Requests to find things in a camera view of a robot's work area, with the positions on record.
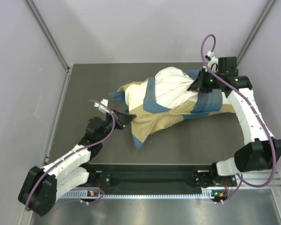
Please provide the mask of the white pillow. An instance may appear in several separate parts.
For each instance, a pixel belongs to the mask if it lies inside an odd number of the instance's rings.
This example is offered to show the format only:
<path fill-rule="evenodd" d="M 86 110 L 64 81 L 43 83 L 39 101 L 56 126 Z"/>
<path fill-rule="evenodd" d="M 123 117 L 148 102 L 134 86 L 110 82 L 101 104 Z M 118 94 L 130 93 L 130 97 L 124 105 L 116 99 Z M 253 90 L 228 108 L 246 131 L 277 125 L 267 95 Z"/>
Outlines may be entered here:
<path fill-rule="evenodd" d="M 138 106 L 149 113 L 168 112 L 186 101 L 197 100 L 197 92 L 188 90 L 199 75 L 199 70 L 167 67 L 155 76 L 125 90 L 125 103 L 131 111 Z"/>

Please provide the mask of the checkered blue beige white pillowcase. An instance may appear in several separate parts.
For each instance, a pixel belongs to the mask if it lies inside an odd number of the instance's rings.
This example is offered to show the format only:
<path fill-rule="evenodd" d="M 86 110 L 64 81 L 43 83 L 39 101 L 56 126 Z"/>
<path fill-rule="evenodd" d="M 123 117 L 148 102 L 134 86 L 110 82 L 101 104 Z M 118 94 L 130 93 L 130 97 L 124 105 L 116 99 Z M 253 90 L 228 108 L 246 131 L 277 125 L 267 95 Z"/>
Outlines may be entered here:
<path fill-rule="evenodd" d="M 137 116 L 131 123 L 133 141 L 137 150 L 142 147 L 151 134 L 169 128 L 183 120 L 203 118 L 219 113 L 234 113 L 234 108 L 220 90 L 213 90 L 209 94 L 198 93 L 196 101 L 186 101 L 168 112 L 150 113 L 145 111 L 143 106 L 138 106 L 130 111 L 125 103 L 125 90 L 129 84 L 131 83 L 119 87 L 116 92 L 109 95 L 111 98 L 123 102 L 127 113 Z"/>

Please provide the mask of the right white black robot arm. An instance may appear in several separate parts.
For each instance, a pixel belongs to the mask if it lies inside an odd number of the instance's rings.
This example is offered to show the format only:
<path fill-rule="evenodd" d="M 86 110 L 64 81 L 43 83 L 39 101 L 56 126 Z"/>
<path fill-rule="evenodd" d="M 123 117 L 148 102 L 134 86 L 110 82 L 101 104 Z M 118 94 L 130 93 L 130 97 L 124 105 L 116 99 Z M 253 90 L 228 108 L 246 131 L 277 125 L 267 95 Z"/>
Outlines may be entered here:
<path fill-rule="evenodd" d="M 211 164 L 209 181 L 218 186 L 227 176 L 237 173 L 275 171 L 274 163 L 281 156 L 281 139 L 275 139 L 266 127 L 256 106 L 249 78 L 238 75 L 237 58 L 206 56 L 206 59 L 212 73 L 205 67 L 185 71 L 194 80 L 188 90 L 199 94 L 190 118 L 218 113 L 224 105 L 222 101 L 227 99 L 244 137 L 244 146 L 233 157 Z"/>

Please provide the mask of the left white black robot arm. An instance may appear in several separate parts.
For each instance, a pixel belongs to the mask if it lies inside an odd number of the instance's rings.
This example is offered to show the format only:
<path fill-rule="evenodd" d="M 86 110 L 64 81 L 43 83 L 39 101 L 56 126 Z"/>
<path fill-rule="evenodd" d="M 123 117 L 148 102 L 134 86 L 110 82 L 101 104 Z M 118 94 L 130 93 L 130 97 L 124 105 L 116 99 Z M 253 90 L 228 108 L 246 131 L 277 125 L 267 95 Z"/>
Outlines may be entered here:
<path fill-rule="evenodd" d="M 39 216 L 46 215 L 65 193 L 80 186 L 92 186 L 97 175 L 87 163 L 98 154 L 115 129 L 122 130 L 137 116 L 114 109 L 105 119 L 92 117 L 82 139 L 65 155 L 43 167 L 32 167 L 18 195 L 18 201 Z"/>

